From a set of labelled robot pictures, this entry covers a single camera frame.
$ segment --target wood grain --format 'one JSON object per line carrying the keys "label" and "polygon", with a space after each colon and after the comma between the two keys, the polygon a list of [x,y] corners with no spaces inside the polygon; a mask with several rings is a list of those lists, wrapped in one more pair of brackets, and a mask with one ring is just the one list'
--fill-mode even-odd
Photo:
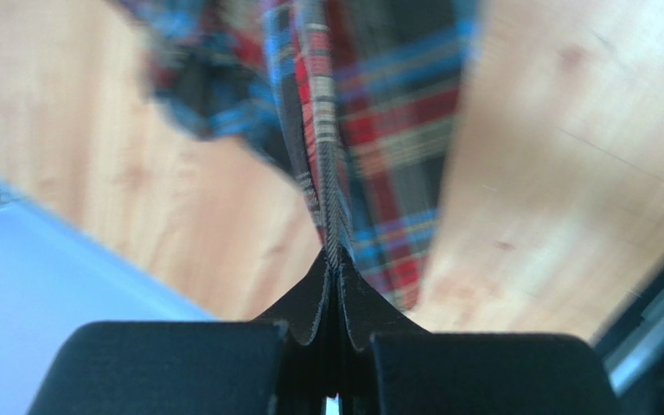
{"label": "wood grain", "polygon": [[[141,90],[100,1],[0,0],[0,176],[224,318],[319,249],[300,195],[236,137],[196,143]],[[411,315],[590,339],[664,253],[664,0],[493,0],[439,239]]]}

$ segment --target plaid fabric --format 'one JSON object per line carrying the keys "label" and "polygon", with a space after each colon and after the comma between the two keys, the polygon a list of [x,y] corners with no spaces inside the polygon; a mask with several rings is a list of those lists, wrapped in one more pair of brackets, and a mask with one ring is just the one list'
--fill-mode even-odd
{"label": "plaid fabric", "polygon": [[149,79],[173,118],[247,137],[301,186],[330,262],[346,247],[411,308],[476,0],[118,2],[154,34]]}

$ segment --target wooden surface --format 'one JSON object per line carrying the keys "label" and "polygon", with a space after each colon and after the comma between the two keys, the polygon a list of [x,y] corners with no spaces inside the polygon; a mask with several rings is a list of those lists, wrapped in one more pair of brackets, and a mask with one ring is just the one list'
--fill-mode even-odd
{"label": "wooden surface", "polygon": [[[664,0],[493,0],[412,317],[590,339],[664,253]],[[238,139],[198,144],[98,0],[0,0],[0,176],[218,316],[254,316],[319,243]]]}

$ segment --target black plastic part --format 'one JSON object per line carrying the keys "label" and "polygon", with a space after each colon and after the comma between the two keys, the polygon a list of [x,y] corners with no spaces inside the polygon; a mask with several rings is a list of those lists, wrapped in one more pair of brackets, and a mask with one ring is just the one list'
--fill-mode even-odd
{"label": "black plastic part", "polygon": [[100,322],[56,357],[32,415],[272,413],[284,324]]}
{"label": "black plastic part", "polygon": [[381,413],[611,415],[603,366],[564,335],[383,335],[373,341]]}
{"label": "black plastic part", "polygon": [[552,335],[433,335],[341,252],[246,323],[102,323],[61,349],[31,414],[617,414],[598,358]]}

